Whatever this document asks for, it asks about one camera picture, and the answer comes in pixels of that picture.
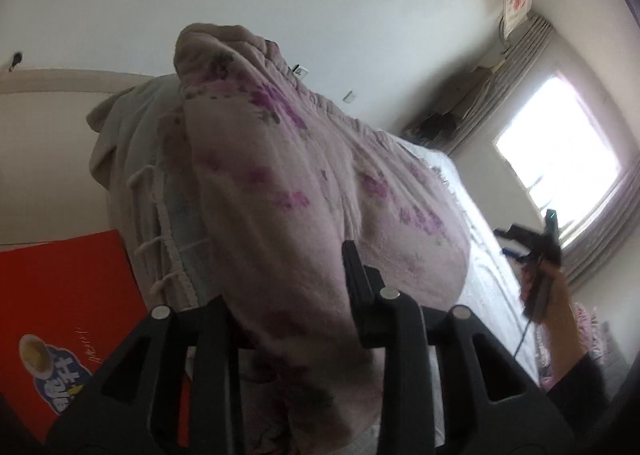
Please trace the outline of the person's right hand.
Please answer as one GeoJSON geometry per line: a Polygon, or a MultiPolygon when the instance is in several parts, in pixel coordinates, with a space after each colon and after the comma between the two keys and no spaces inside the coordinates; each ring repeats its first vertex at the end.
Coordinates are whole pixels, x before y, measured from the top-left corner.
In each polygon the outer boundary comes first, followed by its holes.
{"type": "Polygon", "coordinates": [[[524,308],[526,308],[526,319],[551,329],[564,323],[567,317],[573,316],[572,299],[570,299],[566,277],[556,265],[548,261],[525,263],[521,266],[520,283],[520,296],[524,308]],[[548,282],[549,289],[544,308],[537,314],[532,315],[527,309],[541,301],[540,295],[532,296],[537,279],[548,282]]]}

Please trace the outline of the person's right forearm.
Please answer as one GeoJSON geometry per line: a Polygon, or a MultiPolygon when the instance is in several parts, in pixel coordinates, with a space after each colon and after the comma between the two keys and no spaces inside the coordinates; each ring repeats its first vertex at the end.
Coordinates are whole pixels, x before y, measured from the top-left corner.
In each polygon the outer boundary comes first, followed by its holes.
{"type": "Polygon", "coordinates": [[[548,310],[544,328],[553,376],[547,397],[570,427],[575,441],[586,441],[608,408],[601,369],[582,347],[571,307],[558,313],[548,310]]]}

